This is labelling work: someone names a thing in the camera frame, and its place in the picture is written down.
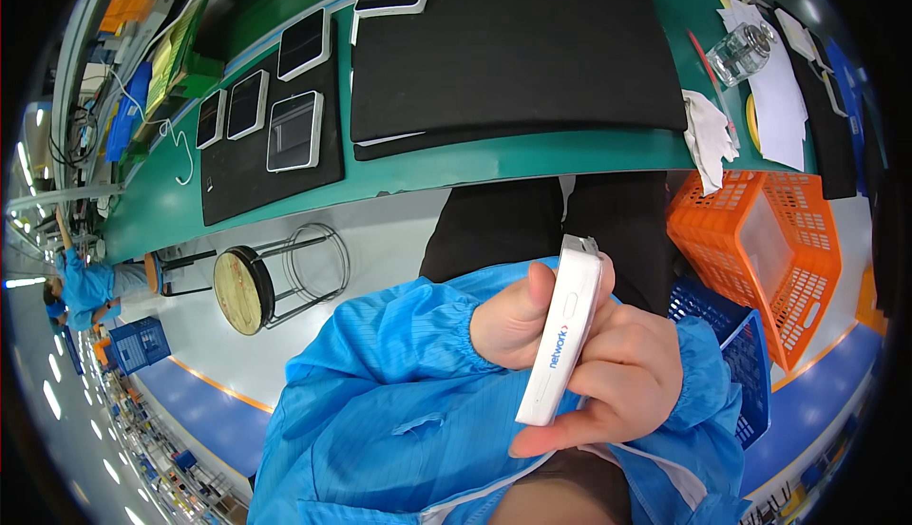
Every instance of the black pants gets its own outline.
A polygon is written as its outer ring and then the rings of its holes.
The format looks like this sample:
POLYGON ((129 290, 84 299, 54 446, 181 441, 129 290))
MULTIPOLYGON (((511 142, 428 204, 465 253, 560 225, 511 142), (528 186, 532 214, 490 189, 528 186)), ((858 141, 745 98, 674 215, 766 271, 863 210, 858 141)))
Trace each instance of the black pants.
POLYGON ((495 264, 556 256, 566 234, 591 236, 611 257, 615 295, 665 317, 671 262, 665 172, 582 175, 567 200, 557 177, 452 189, 420 274, 442 282, 495 264))

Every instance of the blue logo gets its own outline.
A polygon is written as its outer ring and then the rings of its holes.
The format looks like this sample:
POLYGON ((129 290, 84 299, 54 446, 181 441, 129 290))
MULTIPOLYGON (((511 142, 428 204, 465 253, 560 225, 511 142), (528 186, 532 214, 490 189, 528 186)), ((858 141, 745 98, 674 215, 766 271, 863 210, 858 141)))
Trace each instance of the blue logo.
POLYGON ((561 360, 561 351, 564 350, 564 339, 567 337, 567 326, 561 327, 557 334, 557 345, 554 346, 554 352, 551 354, 551 368, 556 369, 558 361, 561 360))

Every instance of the worker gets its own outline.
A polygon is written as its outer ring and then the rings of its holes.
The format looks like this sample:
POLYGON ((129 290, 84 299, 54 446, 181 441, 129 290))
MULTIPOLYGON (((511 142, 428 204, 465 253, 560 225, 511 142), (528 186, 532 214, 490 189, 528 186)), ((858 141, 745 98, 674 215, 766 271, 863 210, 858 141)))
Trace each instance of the worker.
POLYGON ((52 316, 59 325, 77 331, 91 329, 102 320, 120 315, 121 295, 130 291, 149 291, 143 264, 108 266, 93 263, 86 266, 73 246, 60 207, 57 207, 57 223, 64 252, 55 259, 59 276, 45 281, 44 300, 48 315, 58 314, 52 316))
POLYGON ((336 307, 266 429, 248 523, 737 523, 741 387, 668 319, 665 174, 453 189, 417 280, 336 307), (549 427, 514 417, 563 233, 604 251, 549 427), (624 302, 618 303, 614 296, 624 302))

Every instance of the glass jar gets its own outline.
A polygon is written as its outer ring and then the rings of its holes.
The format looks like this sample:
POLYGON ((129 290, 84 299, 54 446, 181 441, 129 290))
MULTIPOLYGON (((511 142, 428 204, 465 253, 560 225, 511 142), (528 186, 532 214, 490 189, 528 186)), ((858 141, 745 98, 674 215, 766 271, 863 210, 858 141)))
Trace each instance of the glass jar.
POLYGON ((765 23, 742 22, 706 52, 706 59, 725 86, 734 87, 760 71, 770 58, 776 34, 765 23))

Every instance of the blue anti-static jacket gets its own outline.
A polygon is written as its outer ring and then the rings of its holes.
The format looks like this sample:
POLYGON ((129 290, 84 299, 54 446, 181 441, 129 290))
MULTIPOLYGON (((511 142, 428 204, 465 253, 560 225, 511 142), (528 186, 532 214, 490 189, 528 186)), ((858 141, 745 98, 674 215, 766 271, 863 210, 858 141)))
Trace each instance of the blue anti-static jacket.
MULTIPOLYGON (((418 278, 340 304, 285 367, 247 522, 489 519, 510 485, 550 457, 507 455, 529 370, 485 361, 469 339, 475 307, 527 269, 418 278)), ((587 449, 620 463, 636 525, 736 523, 750 505, 738 498, 741 386, 702 320, 681 321, 678 339, 684 383, 667 422, 643 439, 587 449)), ((579 404, 566 392, 559 412, 579 404)))
MULTIPOLYGON (((66 324, 70 329, 85 331, 92 328, 92 314, 111 298, 114 269, 104 264, 86 266, 76 248, 70 246, 54 260, 57 273, 63 278, 60 298, 69 308, 66 324)), ((112 307, 102 320, 120 315, 120 304, 112 307)))

